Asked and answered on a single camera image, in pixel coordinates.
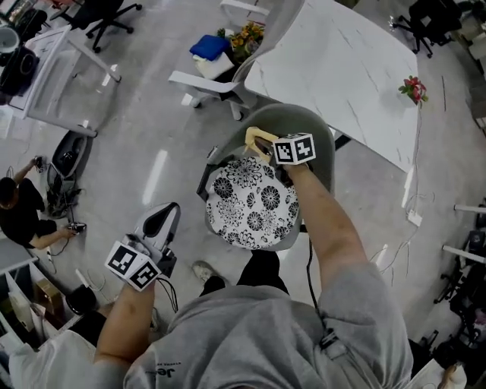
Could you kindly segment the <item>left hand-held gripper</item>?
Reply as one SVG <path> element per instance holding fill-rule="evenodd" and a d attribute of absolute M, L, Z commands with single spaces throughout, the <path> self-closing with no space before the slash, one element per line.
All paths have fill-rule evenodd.
<path fill-rule="evenodd" d="M 177 261 L 169 246 L 180 216 L 181 209 L 175 202 L 149 209 L 137 221 L 134 234 L 115 241 L 105 267 L 138 292 L 160 276 L 169 279 Z"/>

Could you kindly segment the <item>yellow cleaning cloth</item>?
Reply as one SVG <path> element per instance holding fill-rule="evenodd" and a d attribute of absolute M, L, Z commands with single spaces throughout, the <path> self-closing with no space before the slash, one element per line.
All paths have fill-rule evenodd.
<path fill-rule="evenodd" d="M 257 138 L 268 141 L 270 144 L 279 139 L 277 135 L 263 131 L 256 126 L 248 127 L 245 133 L 245 146 L 247 149 L 251 149 L 255 153 L 264 153 L 264 151 L 257 146 Z"/>

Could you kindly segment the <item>grey chair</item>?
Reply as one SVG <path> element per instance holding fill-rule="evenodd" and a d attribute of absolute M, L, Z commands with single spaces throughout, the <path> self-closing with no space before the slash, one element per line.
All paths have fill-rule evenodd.
<path fill-rule="evenodd" d="M 297 133 L 312 134 L 316 158 L 306 164 L 328 191 L 333 190 L 335 142 L 332 132 L 325 121 L 311 110 L 300 106 L 270 104 L 251 114 L 240 124 L 236 133 L 210 152 L 204 174 L 197 189 L 197 194 L 204 201 L 205 205 L 208 198 L 208 190 L 221 168 L 227 166 L 230 161 L 245 157 L 260 157 L 245 146 L 246 129 L 251 126 L 256 126 L 263 131 L 277 135 L 279 138 Z M 284 186 L 293 186 L 286 175 L 286 171 L 282 166 L 275 164 L 273 157 L 261 159 L 275 169 L 277 179 Z M 291 235 L 283 243 L 277 245 L 278 250 L 275 251 L 291 248 L 298 234 L 304 231 L 305 228 L 300 211 L 299 215 L 301 218 L 300 228 L 292 231 Z"/>

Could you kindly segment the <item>person's left forearm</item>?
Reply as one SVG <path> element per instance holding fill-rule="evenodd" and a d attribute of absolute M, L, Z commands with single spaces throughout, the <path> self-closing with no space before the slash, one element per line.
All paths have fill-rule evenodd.
<path fill-rule="evenodd" d="M 149 346 L 155 284 L 139 292 L 126 284 L 100 333 L 94 361 L 129 366 Z"/>

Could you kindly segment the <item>white office chair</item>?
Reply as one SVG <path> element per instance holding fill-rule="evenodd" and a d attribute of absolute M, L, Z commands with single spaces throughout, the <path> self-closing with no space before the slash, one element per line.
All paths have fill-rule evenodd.
<path fill-rule="evenodd" d="M 189 106 L 198 107 L 209 96 L 228 101 L 233 118 L 242 118 L 243 109 L 252 109 L 257 103 L 254 93 L 244 87 L 245 78 L 254 62 L 263 54 L 276 47 L 276 44 L 289 29 L 305 0 L 271 0 L 271 9 L 262 8 L 241 0 L 221 0 L 219 6 L 225 12 L 229 23 L 237 27 L 236 32 L 247 22 L 265 26 L 263 42 L 257 51 L 242 64 L 236 64 L 232 57 L 232 47 L 227 54 L 234 68 L 223 73 L 215 80 L 202 76 L 173 71 L 169 81 L 182 85 L 190 97 Z"/>

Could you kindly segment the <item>black office chair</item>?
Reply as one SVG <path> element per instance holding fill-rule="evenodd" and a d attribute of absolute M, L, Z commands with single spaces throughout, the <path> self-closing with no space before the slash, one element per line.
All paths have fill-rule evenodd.
<path fill-rule="evenodd" d="M 471 262 L 461 268 L 456 259 L 452 271 L 442 273 L 440 280 L 446 283 L 433 303 L 448 301 L 450 311 L 461 319 L 466 339 L 470 344 L 479 344 L 484 330 L 479 328 L 478 317 L 480 311 L 486 314 L 486 266 Z"/>
<path fill-rule="evenodd" d="M 417 0 L 409 7 L 409 17 L 403 15 L 397 19 L 390 18 L 392 30 L 401 29 L 411 33 L 415 38 L 414 54 L 418 54 L 421 44 L 432 58 L 431 47 L 445 46 L 453 41 L 448 33 L 460 30 L 462 11 L 454 0 Z"/>
<path fill-rule="evenodd" d="M 74 16 L 68 15 L 70 6 L 54 13 L 49 20 L 53 21 L 61 18 L 71 25 L 72 30 L 86 30 L 90 24 L 97 22 L 97 25 L 86 32 L 86 37 L 92 39 L 97 32 L 96 39 L 92 45 L 92 50 L 98 54 L 101 51 L 99 41 L 108 27 L 116 27 L 125 30 L 128 34 L 134 32 L 134 28 L 118 21 L 123 14 L 135 9 L 141 11 L 143 5 L 134 3 L 123 8 L 124 0 L 84 0 Z"/>

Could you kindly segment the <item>person's left white shoe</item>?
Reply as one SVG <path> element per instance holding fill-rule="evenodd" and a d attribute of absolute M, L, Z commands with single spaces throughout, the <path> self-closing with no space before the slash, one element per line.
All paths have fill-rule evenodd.
<path fill-rule="evenodd" d="M 206 283 L 211 277 L 219 277 L 219 273 L 206 261 L 195 261 L 191 269 L 202 283 Z"/>

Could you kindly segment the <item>person's left leg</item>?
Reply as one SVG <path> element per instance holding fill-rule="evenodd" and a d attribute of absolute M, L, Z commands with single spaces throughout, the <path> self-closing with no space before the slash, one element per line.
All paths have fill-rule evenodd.
<path fill-rule="evenodd" d="M 209 277 L 207 281 L 204 283 L 204 288 L 202 293 L 200 294 L 200 297 L 213 293 L 220 289 L 224 289 L 225 287 L 226 287 L 225 280 L 220 276 L 213 275 Z"/>

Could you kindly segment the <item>person's leg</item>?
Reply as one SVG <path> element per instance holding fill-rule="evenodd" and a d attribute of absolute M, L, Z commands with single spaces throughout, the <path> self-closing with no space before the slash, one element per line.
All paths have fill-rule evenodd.
<path fill-rule="evenodd" d="M 271 286 L 289 293 L 279 276 L 280 260 L 274 251 L 253 250 L 237 282 L 245 286 Z"/>
<path fill-rule="evenodd" d="M 225 287 L 226 287 L 225 280 L 220 276 L 213 275 L 209 277 L 207 281 L 204 283 L 204 288 L 202 293 L 200 294 L 200 297 L 213 293 L 220 289 L 224 289 Z"/>

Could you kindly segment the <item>white folded cloth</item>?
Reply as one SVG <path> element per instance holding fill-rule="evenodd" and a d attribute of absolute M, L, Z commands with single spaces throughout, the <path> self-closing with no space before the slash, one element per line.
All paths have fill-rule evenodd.
<path fill-rule="evenodd" d="M 204 78 L 209 80 L 215 80 L 223 73 L 234 68 L 234 64 L 224 52 L 212 61 L 204 59 L 198 55 L 193 55 L 192 58 L 196 69 Z"/>

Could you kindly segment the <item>black round bin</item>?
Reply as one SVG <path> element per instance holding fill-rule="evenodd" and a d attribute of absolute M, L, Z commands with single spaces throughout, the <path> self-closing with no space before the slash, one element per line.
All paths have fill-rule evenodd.
<path fill-rule="evenodd" d="M 97 307 L 97 300 L 91 288 L 80 285 L 65 298 L 70 310 L 76 315 L 85 315 Z"/>

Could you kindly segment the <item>person's right leg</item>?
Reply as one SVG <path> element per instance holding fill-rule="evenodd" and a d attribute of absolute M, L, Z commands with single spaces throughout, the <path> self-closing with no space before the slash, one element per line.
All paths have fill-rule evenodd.
<path fill-rule="evenodd" d="M 280 260 L 274 251 L 253 250 L 237 282 L 245 286 L 271 286 L 289 293 L 279 276 Z"/>

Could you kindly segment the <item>white desk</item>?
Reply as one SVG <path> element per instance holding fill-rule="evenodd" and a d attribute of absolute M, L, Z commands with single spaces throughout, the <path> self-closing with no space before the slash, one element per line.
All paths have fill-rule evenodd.
<path fill-rule="evenodd" d="M 91 49 L 74 38 L 69 26 L 49 30 L 26 42 L 26 47 L 39 57 L 31 85 L 20 96 L 6 104 L 19 119 L 33 119 L 68 131 L 94 138 L 97 131 L 84 122 L 61 119 L 56 113 L 62 93 L 74 74 L 74 67 L 83 56 L 105 72 L 104 84 L 112 79 L 118 83 L 122 76 L 116 65 L 108 65 Z"/>

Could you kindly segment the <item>black shirt clip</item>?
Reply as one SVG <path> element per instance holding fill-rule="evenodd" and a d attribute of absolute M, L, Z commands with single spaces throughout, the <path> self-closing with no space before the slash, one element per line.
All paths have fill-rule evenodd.
<path fill-rule="evenodd" d="M 332 346 L 337 340 L 338 338 L 333 329 L 326 330 L 319 342 L 319 347 L 322 350 L 325 350 Z"/>

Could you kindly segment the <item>white round lamp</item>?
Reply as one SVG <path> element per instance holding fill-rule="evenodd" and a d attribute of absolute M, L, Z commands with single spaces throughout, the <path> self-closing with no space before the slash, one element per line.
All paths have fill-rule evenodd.
<path fill-rule="evenodd" d="M 10 27 L 0 27 L 0 55 L 11 54 L 20 45 L 17 32 Z"/>

